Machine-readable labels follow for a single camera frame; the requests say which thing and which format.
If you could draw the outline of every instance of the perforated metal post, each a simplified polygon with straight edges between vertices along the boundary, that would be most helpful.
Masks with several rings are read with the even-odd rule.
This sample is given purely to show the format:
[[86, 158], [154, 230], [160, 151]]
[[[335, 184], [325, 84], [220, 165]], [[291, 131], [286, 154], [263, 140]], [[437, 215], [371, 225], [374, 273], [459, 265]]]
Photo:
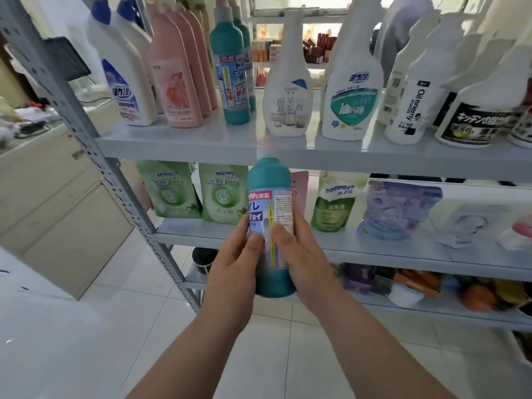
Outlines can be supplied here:
[[144, 212], [140, 202], [120, 171], [116, 158], [103, 156], [95, 139], [99, 137], [96, 128], [83, 110], [76, 95], [57, 69], [46, 50], [46, 45], [20, 0], [0, 0], [0, 29], [12, 45], [14, 54], [26, 70], [47, 92], [50, 102], [63, 118], [64, 124], [79, 141], [83, 151], [94, 162], [113, 192], [129, 213], [133, 222], [150, 245], [170, 277], [192, 308], [200, 307], [198, 297], [190, 288], [184, 288], [184, 277], [169, 249], [155, 239], [155, 227]]

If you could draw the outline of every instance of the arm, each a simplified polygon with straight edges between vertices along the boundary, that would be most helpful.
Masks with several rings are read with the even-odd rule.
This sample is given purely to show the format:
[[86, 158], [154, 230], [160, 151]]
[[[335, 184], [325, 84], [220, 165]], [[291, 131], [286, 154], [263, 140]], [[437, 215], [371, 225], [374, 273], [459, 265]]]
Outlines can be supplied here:
[[297, 237], [274, 224], [272, 239], [288, 261], [301, 301], [327, 333], [356, 397], [454, 398], [367, 309], [344, 291], [296, 207], [294, 227]]
[[264, 240], [246, 242], [247, 216], [211, 266], [203, 305], [192, 323], [164, 351], [128, 399], [211, 398], [236, 338], [249, 322], [255, 268]]

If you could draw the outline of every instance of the white tile floor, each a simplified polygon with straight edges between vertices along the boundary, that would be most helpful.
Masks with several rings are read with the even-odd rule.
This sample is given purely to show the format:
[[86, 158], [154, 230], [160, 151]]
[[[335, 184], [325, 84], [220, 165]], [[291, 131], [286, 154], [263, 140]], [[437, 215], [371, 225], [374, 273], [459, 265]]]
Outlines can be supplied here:
[[[183, 271], [190, 250], [172, 251]], [[461, 399], [532, 397], [532, 369], [512, 360], [497, 331], [375, 315]], [[193, 318], [136, 230], [79, 302], [0, 285], [0, 397], [124, 398]], [[215, 394], [251, 397], [354, 397], [327, 336], [301, 304], [255, 300]]]

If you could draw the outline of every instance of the blue triangle logo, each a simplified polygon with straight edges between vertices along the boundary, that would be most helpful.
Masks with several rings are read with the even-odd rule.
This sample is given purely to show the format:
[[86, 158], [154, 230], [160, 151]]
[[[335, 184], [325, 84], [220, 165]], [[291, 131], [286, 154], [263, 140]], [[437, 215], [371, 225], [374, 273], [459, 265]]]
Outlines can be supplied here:
[[299, 80], [292, 81], [292, 84], [299, 85], [301, 88], [308, 89], [306, 87], [306, 82], [304, 79], [300, 78]]

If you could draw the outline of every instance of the teal bottle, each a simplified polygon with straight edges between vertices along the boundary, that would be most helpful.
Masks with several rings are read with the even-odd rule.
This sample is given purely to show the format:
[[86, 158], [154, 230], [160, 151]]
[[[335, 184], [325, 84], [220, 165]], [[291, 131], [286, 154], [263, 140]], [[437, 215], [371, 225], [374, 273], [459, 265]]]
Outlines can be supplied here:
[[247, 95], [244, 39], [232, 19], [227, 0], [216, 0], [216, 27], [210, 35], [216, 77], [222, 98], [223, 116], [229, 124], [244, 124], [251, 119]]
[[292, 179], [290, 170], [277, 158], [263, 157], [249, 170], [249, 228], [264, 236], [264, 254], [256, 273], [256, 294], [281, 298], [295, 292], [286, 261], [270, 239], [270, 227], [280, 222], [293, 232]]
[[254, 112], [257, 107], [257, 99], [255, 97], [255, 82], [253, 79], [253, 61], [251, 59], [251, 37], [249, 36], [249, 29], [242, 22], [242, 12], [236, 0], [227, 0], [233, 13], [233, 23], [242, 32], [244, 39], [244, 66], [246, 67], [246, 81], [247, 81], [247, 96], [249, 98], [249, 108]]

